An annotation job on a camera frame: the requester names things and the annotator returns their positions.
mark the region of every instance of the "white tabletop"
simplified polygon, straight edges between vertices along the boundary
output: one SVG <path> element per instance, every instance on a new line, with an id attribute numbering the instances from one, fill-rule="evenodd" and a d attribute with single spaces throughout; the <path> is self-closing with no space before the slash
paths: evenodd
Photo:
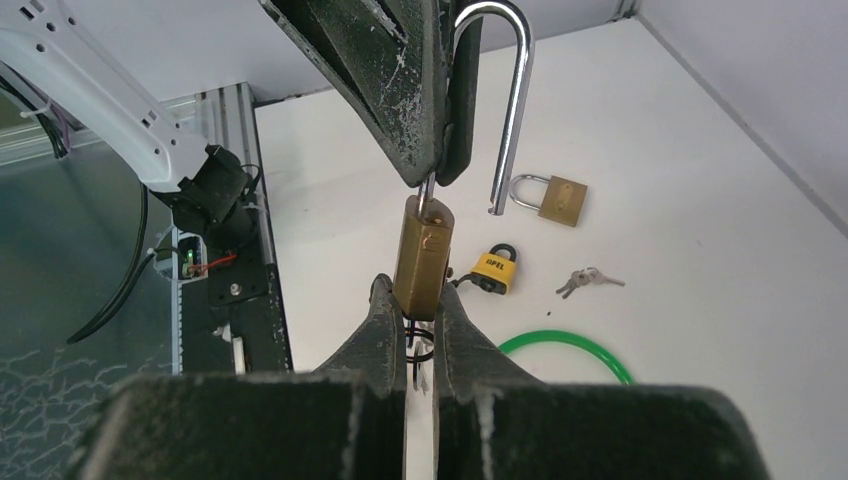
<path id="1" fill-rule="evenodd" d="M 471 167 L 436 189 L 456 216 L 457 274 L 495 243 L 520 252 L 507 296 L 460 287 L 470 318 L 495 343 L 567 329 L 639 382 L 717 388 L 775 478 L 845 478 L 848 241 L 636 21 L 537 44 L 514 173 L 587 184 L 578 227 L 511 202 L 488 215 L 513 59 L 483 56 Z M 310 370 L 364 319 L 375 275 L 393 273 L 413 192 L 336 92 L 257 120 L 294 364 Z M 588 266 L 627 286 L 554 294 Z M 514 358 L 543 380 L 614 381 L 566 346 Z M 427 408 L 409 410 L 410 435 L 426 439 Z M 427 455 L 408 458 L 408 478 L 432 478 Z"/>

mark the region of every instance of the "robotic arm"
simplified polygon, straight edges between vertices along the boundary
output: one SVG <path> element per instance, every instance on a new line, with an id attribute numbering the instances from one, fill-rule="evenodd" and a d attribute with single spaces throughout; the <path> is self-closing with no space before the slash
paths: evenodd
<path id="1" fill-rule="evenodd" d="M 81 25 L 63 0 L 0 5 L 0 61 L 97 133 L 167 205 L 174 224 L 218 251 L 256 232 L 244 210 L 251 176 L 162 108 Z"/>

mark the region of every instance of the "green tube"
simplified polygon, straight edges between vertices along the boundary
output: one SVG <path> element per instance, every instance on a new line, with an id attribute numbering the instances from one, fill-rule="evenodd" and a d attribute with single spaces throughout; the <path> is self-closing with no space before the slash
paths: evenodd
<path id="1" fill-rule="evenodd" d="M 500 348 L 505 354 L 509 355 L 519 348 L 543 342 L 565 343 L 581 348 L 594 355 L 598 360 L 604 362 L 604 365 L 612 370 L 612 373 L 622 384 L 633 385 L 636 383 L 633 380 L 633 376 L 630 375 L 630 372 L 624 364 L 622 364 L 619 359 L 615 358 L 615 355 L 592 340 L 589 340 L 582 335 L 577 335 L 576 333 L 566 332 L 563 330 L 536 330 L 535 332 L 522 333 L 517 337 L 511 338 L 502 343 L 498 348 Z"/>

